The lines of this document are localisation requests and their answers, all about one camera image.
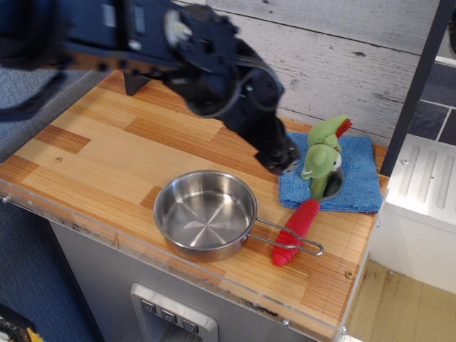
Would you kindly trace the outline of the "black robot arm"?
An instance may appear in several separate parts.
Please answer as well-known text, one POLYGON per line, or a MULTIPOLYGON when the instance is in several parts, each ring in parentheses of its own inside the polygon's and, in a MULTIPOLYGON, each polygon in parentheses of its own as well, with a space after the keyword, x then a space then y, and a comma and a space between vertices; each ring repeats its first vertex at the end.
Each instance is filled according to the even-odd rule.
POLYGON ((162 81, 203 118, 220 120, 253 146, 257 160, 282 175, 301 153, 276 109, 277 75, 206 5, 171 1, 3 1, 1 65, 57 74, 31 98, 1 111, 4 121, 35 116, 71 68, 121 70, 162 81))

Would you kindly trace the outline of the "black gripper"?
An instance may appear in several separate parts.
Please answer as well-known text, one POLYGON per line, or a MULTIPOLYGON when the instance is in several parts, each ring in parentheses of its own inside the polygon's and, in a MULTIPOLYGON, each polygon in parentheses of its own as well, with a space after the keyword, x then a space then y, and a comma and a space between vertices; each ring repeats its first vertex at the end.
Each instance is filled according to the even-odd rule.
POLYGON ((237 41, 234 90, 210 115, 257 150, 257 160, 272 174, 290 173, 301 151, 276 116, 284 87, 275 72, 244 41, 237 41))

